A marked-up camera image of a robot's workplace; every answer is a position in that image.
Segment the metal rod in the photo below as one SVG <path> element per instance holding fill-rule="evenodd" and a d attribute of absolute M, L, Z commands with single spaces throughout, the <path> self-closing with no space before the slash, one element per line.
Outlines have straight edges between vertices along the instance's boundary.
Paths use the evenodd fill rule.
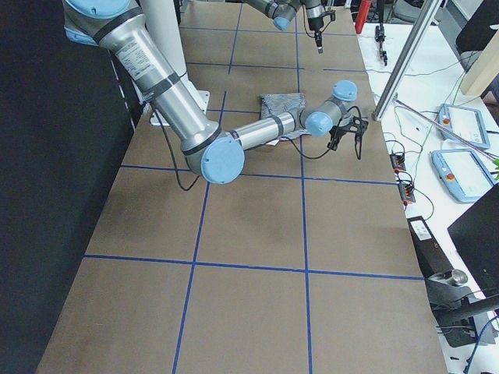
<path fill-rule="evenodd" d="M 391 99 L 395 95 L 395 92 L 402 81 L 402 78 L 404 78 L 405 71 L 409 67 L 412 57 L 416 53 L 416 50 L 426 33 L 426 29 L 431 24 L 435 14 L 437 13 L 440 3 L 441 0 L 426 0 L 423 3 L 421 13 L 411 29 L 411 33 L 405 42 L 404 48 L 398 57 L 395 67 L 393 68 L 393 73 L 390 75 L 387 86 L 384 88 L 381 98 L 378 101 L 376 109 L 374 110 L 373 118 L 377 121 L 383 117 L 385 111 L 387 110 Z"/>
<path fill-rule="evenodd" d="M 407 109 L 408 111 L 410 111 L 411 113 L 414 113 L 415 115 L 417 115 L 418 117 L 426 120 L 427 122 L 431 123 L 433 126 L 437 127 L 439 130 L 441 130 L 442 132 L 445 132 L 446 134 L 448 134 L 450 137 L 452 137 L 452 139 L 456 139 L 458 140 L 460 143 L 464 144 L 465 146 L 469 146 L 470 148 L 474 149 L 476 152 L 480 153 L 482 156 L 486 157 L 487 159 L 491 160 L 491 161 L 495 161 L 496 159 L 492 156 L 490 156 L 487 152 L 481 150 L 480 148 L 478 148 L 477 146 L 475 146 L 473 143 L 469 142 L 468 140 L 462 138 L 461 136 L 459 135 L 456 135 L 454 134 L 451 130 L 447 129 L 445 126 L 442 126 L 440 123 L 434 121 L 433 119 L 430 119 L 428 118 L 427 116 L 425 115 L 422 115 L 421 113 L 419 113 L 416 109 L 412 109 L 410 106 L 408 106 L 407 104 L 405 103 L 402 103 L 399 99 L 395 99 L 394 102 L 398 105 L 400 105 L 401 107 Z"/>

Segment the robotic arm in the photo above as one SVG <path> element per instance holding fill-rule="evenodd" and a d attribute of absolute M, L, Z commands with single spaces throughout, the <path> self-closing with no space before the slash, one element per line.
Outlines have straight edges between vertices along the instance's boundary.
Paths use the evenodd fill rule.
<path fill-rule="evenodd" d="M 231 182 L 242 171 L 244 150 L 299 128 L 323 136 L 343 122 L 345 125 L 338 128 L 341 137 L 346 132 L 355 132 L 352 126 L 358 127 L 347 108 L 356 99 L 356 85 L 341 81 L 334 86 L 333 95 L 318 108 L 285 112 L 225 132 L 200 110 L 157 49 L 146 30 L 146 17 L 135 1 L 63 0 L 63 5 L 69 39 L 98 45 L 116 55 L 143 93 L 144 100 L 159 110 L 181 139 L 181 149 L 190 169 L 209 182 Z M 335 149 L 337 141 L 331 144 L 331 149 Z"/>
<path fill-rule="evenodd" d="M 268 18 L 274 20 L 274 25 L 279 30 L 286 30 L 295 18 L 296 13 L 303 5 L 306 10 L 309 29 L 313 31 L 317 50 L 323 53 L 322 48 L 322 28 L 324 27 L 324 17 L 330 16 L 334 21 L 334 10 L 329 9 L 333 0 L 243 0 L 256 10 L 262 12 Z"/>

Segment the aluminum pole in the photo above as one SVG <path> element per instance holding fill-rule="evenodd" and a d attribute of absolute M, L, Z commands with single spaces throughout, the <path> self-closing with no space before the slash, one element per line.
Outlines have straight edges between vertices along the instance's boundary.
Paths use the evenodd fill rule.
<path fill-rule="evenodd" d="M 421 13 L 419 14 L 418 19 L 411 29 L 411 33 L 409 34 L 409 37 L 405 42 L 404 48 L 402 49 L 402 52 L 398 57 L 395 67 L 393 68 L 393 72 L 390 75 L 387 86 L 384 88 L 384 91 L 381 94 L 381 98 L 378 101 L 376 109 L 374 110 L 373 118 L 375 120 L 381 120 L 385 111 L 387 110 L 388 105 L 397 92 L 400 82 L 404 78 L 405 71 L 409 67 L 412 57 L 416 53 L 416 50 L 419 47 L 424 34 L 426 33 L 426 29 L 431 24 L 435 17 L 435 14 L 437 13 L 440 3 L 441 0 L 426 0 L 423 3 Z"/>

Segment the blue tape line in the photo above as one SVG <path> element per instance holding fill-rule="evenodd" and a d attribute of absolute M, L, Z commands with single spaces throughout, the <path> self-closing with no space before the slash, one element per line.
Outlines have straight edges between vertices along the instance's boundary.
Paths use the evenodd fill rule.
<path fill-rule="evenodd" d="M 196 266 L 209 266 L 209 267 L 221 267 L 221 268 L 234 268 L 234 269 L 244 269 L 244 270 L 266 270 L 266 271 L 277 271 L 285 273 L 305 273 L 305 269 L 296 269 L 292 267 L 274 267 L 274 266 L 258 266 L 258 265 L 241 265 L 238 263 L 209 263 L 209 262 L 193 262 L 181 259 L 155 259 L 147 257 L 134 257 L 134 256 L 114 256 L 114 255 L 98 255 L 98 254 L 86 254 L 83 255 L 86 259 L 115 259 L 118 261 L 137 261 L 143 263 L 171 263 L 174 265 L 193 265 Z M 361 278 L 384 278 L 384 279 L 399 279 L 407 281 L 423 281 L 422 277 L 412 277 L 406 275 L 391 275 L 391 274 L 375 274 L 375 273 L 353 273 L 345 271 L 333 271 L 333 270 L 314 270 L 309 269 L 308 273 L 321 274 L 321 275 L 337 275 L 344 277 L 361 277 Z"/>
<path fill-rule="evenodd" d="M 145 169 L 145 170 L 162 170 L 162 171 L 175 171 L 174 168 L 163 168 L 161 166 L 142 166 L 142 165 L 129 165 L 129 164 L 121 164 L 121 168 L 125 169 Z M 178 171 L 185 171 L 192 173 L 189 169 L 177 169 Z"/>
<path fill-rule="evenodd" d="M 221 109 L 207 109 L 207 111 L 214 111 L 214 112 L 219 112 Z M 232 111 L 230 109 L 225 109 L 225 113 L 244 113 L 244 114 L 250 114 L 250 115 L 259 115 L 259 111 Z"/>
<path fill-rule="evenodd" d="M 323 182 L 342 182 L 342 183 L 359 183 L 364 185 L 397 185 L 397 182 L 379 182 L 379 181 L 358 181 L 355 179 L 340 179 L 340 178 L 314 178 L 305 177 L 307 181 L 323 181 Z"/>
<path fill-rule="evenodd" d="M 357 70 L 357 69 L 323 69 L 325 72 L 366 72 L 366 70 Z"/>
<path fill-rule="evenodd" d="M 202 66 L 228 66 L 231 68 L 255 68 L 255 69 L 296 69 L 293 66 L 272 66 L 272 65 L 240 65 L 240 64 L 221 64 L 218 62 L 186 62 L 187 65 L 202 65 Z"/>
<path fill-rule="evenodd" d="M 86 259 L 117 259 L 120 261 L 139 261 L 143 263 L 174 263 L 176 265 L 192 265 L 192 261 L 184 261 L 181 259 L 148 259 L 144 257 L 133 257 L 133 256 L 112 256 L 112 255 L 83 255 Z"/>
<path fill-rule="evenodd" d="M 225 99 L 227 98 L 227 91 L 224 91 L 224 96 L 221 99 L 221 109 L 220 109 L 220 116 L 218 117 L 218 123 L 221 124 L 221 119 L 224 118 L 224 112 L 225 112 Z"/>
<path fill-rule="evenodd" d="M 414 276 L 410 276 L 410 275 L 350 273 L 348 271 L 330 271 L 330 270 L 309 270 L 309 273 L 323 274 L 323 275 L 339 275 L 339 276 L 343 276 L 343 277 L 383 278 L 383 279 L 398 279 L 398 280 L 407 280 L 407 281 L 424 281 L 423 277 L 414 277 Z"/>
<path fill-rule="evenodd" d="M 241 175 L 244 175 L 246 177 L 262 177 L 262 178 L 280 178 L 280 179 L 301 179 L 302 177 L 293 177 L 291 175 L 266 175 L 266 174 L 246 174 L 246 173 L 241 173 Z"/>
<path fill-rule="evenodd" d="M 181 30 L 206 30 L 206 31 L 236 31 L 235 29 L 214 29 L 211 27 L 191 27 L 191 26 L 180 26 Z M 296 31 L 272 31 L 272 30 L 247 30 L 239 29 L 239 32 L 243 33 L 269 33 L 269 34 L 295 34 Z M 299 31 L 298 35 L 306 35 L 305 32 Z M 323 33 L 323 35 L 331 35 L 334 37 L 356 37 L 356 34 L 340 34 L 340 33 Z"/>
<path fill-rule="evenodd" d="M 205 30 L 205 31 L 235 31 L 234 29 L 213 29 L 211 27 L 189 27 L 189 26 L 179 26 L 180 30 Z"/>
<path fill-rule="evenodd" d="M 303 140 L 299 138 L 299 148 L 303 152 Z M 310 279 L 309 279 L 309 253 L 306 230 L 306 196 L 305 196 L 305 165 L 303 156 L 300 155 L 300 172 L 302 184 L 302 219 L 303 219 L 303 257 L 305 264 L 305 298 L 306 298 L 306 338 L 309 355 L 309 374 L 313 374 L 313 356 L 312 356 L 312 321 L 310 315 Z"/>
<path fill-rule="evenodd" d="M 222 101 L 222 105 L 225 105 L 225 93 L 224 93 L 224 98 Z M 230 111 L 222 110 L 220 111 L 221 116 L 220 120 L 222 118 L 223 113 L 227 113 Z M 122 164 L 122 168 L 128 168 L 128 169 L 145 169 L 145 170 L 162 170 L 162 171 L 175 171 L 173 168 L 162 168 L 159 166 L 140 166 L 140 165 L 129 165 L 129 164 Z M 184 172 L 191 172 L 189 169 L 179 169 L 179 171 L 184 171 Z M 357 181 L 355 179 L 340 179 L 340 178 L 314 178 L 314 177 L 299 177 L 299 176 L 292 176 L 292 175 L 267 175 L 267 174 L 247 174 L 247 173 L 241 173 L 241 175 L 244 175 L 246 177 L 261 177 L 261 178 L 281 178 L 281 179 L 304 179 L 306 181 L 319 181 L 319 182 L 340 182 L 340 183 L 359 183 L 359 184 L 364 184 L 364 185 L 397 185 L 396 182 L 379 182 L 379 181 Z"/>
<path fill-rule="evenodd" d="M 209 266 L 209 267 L 226 267 L 232 269 L 246 269 L 246 270 L 268 270 L 268 271 L 279 271 L 285 273 L 305 273 L 304 269 L 294 269 L 291 267 L 273 267 L 273 266 L 256 266 L 256 265 L 240 265 L 237 263 L 206 263 L 197 262 L 198 266 Z"/>
<path fill-rule="evenodd" d="M 296 86 L 297 91 L 299 92 L 300 86 L 299 86 L 299 43 L 298 43 L 298 20 L 295 17 L 295 43 L 296 43 Z"/>
<path fill-rule="evenodd" d="M 206 190 L 204 192 L 203 209 L 201 210 L 200 226 L 197 231 L 196 246 L 194 247 L 193 264 L 190 267 L 189 283 L 187 285 L 186 300 L 184 302 L 184 309 L 182 311 L 182 320 L 180 322 L 179 338 L 177 339 L 177 348 L 175 349 L 175 358 L 173 361 L 172 374 L 175 374 L 177 372 L 177 365 L 179 363 L 180 348 L 182 346 L 182 337 L 184 334 L 184 326 L 186 325 L 187 309 L 189 307 L 190 291 L 193 286 L 194 270 L 196 269 L 197 252 L 200 247 L 201 232 L 203 231 L 204 214 L 206 212 L 206 205 L 209 193 L 210 193 L 210 183 L 207 183 Z"/>
<path fill-rule="evenodd" d="M 241 22 L 241 14 L 242 14 L 242 4 L 239 7 L 239 16 L 237 17 L 237 25 L 235 26 L 234 43 L 232 44 L 231 60 L 229 62 L 229 66 L 228 66 L 228 74 L 229 75 L 231 75 L 232 63 L 234 62 L 235 43 L 237 41 L 237 33 L 239 31 L 239 23 Z"/>

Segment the folded cloth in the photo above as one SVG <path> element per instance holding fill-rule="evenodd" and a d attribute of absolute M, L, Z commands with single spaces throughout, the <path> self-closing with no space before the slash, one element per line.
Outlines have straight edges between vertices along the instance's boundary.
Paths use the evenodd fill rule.
<path fill-rule="evenodd" d="M 262 99 L 260 118 L 267 118 L 272 115 L 279 115 L 285 111 L 304 108 L 306 105 L 303 93 L 265 93 L 260 95 L 260 97 Z M 306 134 L 310 133 L 305 129 L 300 129 L 286 134 L 283 138 L 295 139 Z M 276 139 L 267 144 L 275 146 L 278 142 L 279 139 Z"/>

